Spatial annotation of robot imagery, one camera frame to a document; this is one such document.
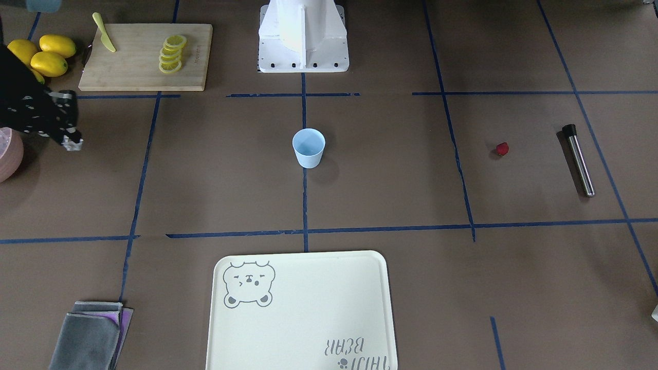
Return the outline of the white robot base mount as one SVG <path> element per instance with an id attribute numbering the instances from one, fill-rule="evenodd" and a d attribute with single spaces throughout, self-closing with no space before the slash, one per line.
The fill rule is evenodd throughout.
<path id="1" fill-rule="evenodd" d="M 344 7 L 334 1 L 270 1 L 260 8 L 257 70 L 334 73 L 350 67 Z"/>

